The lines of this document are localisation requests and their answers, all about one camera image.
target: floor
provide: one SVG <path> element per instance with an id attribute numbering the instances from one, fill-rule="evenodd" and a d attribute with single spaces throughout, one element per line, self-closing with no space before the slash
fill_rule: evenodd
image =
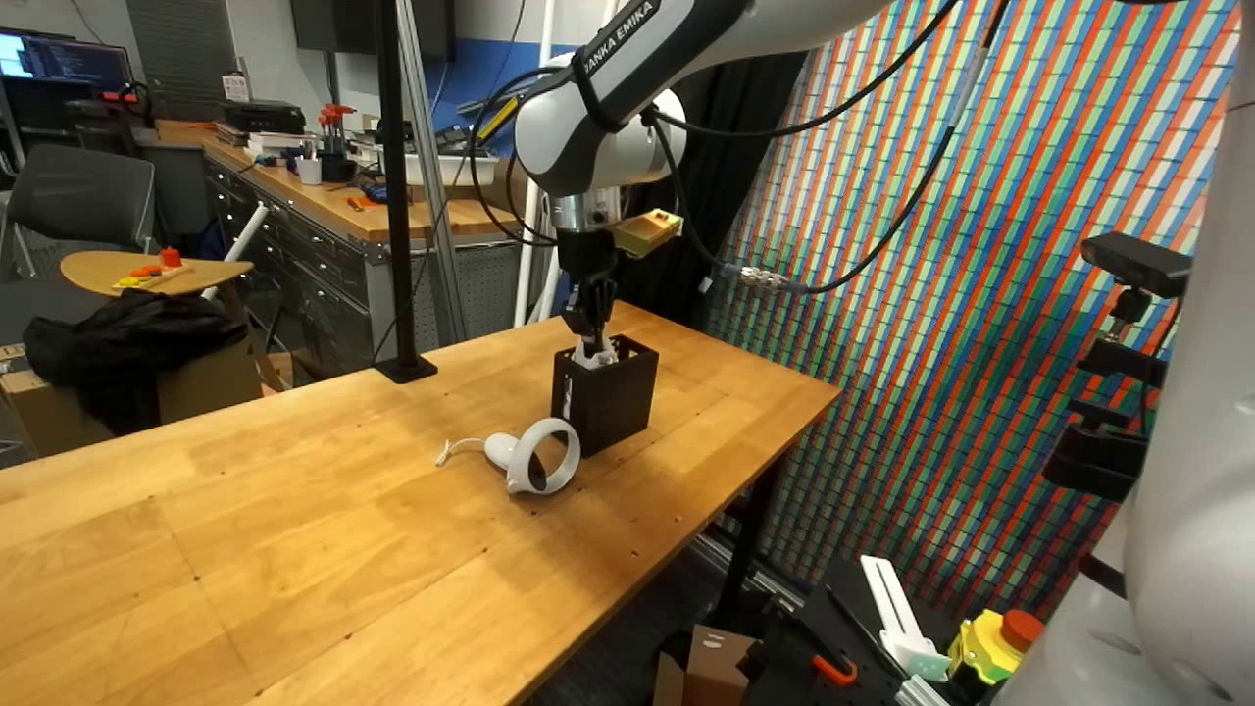
<path id="1" fill-rule="evenodd" d="M 660 646 L 698 622 L 718 587 L 721 570 L 684 554 L 531 706 L 646 706 Z"/>

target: monitor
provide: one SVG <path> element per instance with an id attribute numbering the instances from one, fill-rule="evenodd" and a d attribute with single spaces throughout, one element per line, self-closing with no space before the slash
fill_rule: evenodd
<path id="1" fill-rule="evenodd" d="M 117 92 L 135 77 L 127 47 L 0 33 L 0 73 Z"/>

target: box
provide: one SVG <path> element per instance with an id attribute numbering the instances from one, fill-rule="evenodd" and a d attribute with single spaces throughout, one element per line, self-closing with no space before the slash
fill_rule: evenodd
<path id="1" fill-rule="evenodd" d="M 0 367 L 9 367 L 9 362 L 21 356 L 21 346 L 0 346 Z M 243 404 L 254 396 L 260 382 L 249 352 L 249 337 L 213 348 L 156 382 L 156 404 L 164 424 Z M 0 375 L 0 404 L 16 412 L 33 456 L 60 456 L 115 435 L 80 404 L 75 387 L 53 387 L 36 367 L 25 363 Z"/>
<path id="2" fill-rule="evenodd" d="M 555 352 L 551 417 L 568 421 L 579 433 L 579 450 L 596 456 L 653 424 L 660 352 L 611 337 L 621 363 L 585 367 L 572 348 Z"/>
<path id="3" fill-rule="evenodd" d="M 654 706 L 738 706 L 748 680 L 740 658 L 757 641 L 698 622 L 687 667 L 676 655 L 660 655 Z"/>

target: cardboard box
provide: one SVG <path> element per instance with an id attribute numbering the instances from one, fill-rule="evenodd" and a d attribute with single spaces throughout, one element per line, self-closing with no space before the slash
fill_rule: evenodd
<path id="1" fill-rule="evenodd" d="M 660 655 L 654 706 L 738 706 L 748 680 L 740 658 L 757 641 L 698 622 L 687 667 Z"/>
<path id="2" fill-rule="evenodd" d="M 9 367 L 9 362 L 21 356 L 21 346 L 0 346 L 0 367 Z M 156 382 L 156 404 L 164 424 L 243 404 L 254 396 L 260 382 L 249 352 L 249 337 L 215 352 L 204 352 Z M 115 435 L 80 404 L 75 387 L 53 387 L 36 367 L 25 363 L 0 375 L 0 404 L 16 412 L 33 456 L 60 456 Z"/>

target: cabinet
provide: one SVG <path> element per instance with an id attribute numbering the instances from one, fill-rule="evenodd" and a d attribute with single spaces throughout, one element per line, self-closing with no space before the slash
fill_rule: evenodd
<path id="1" fill-rule="evenodd" d="M 390 246 L 352 239 L 315 207 L 301 207 L 284 188 L 250 182 L 243 163 L 221 163 L 208 158 L 208 200 L 221 224 L 236 235 L 254 203 L 267 203 L 267 221 L 243 260 L 254 271 L 239 284 L 239 293 L 263 324 L 263 332 L 292 348 L 323 375 L 366 367 L 392 356 L 392 271 Z M 454 252 L 459 288 L 467 306 L 467 332 L 506 328 L 514 315 L 519 246 L 502 235 L 476 235 Z M 420 348 L 437 348 L 437 263 L 412 260 L 415 332 Z"/>

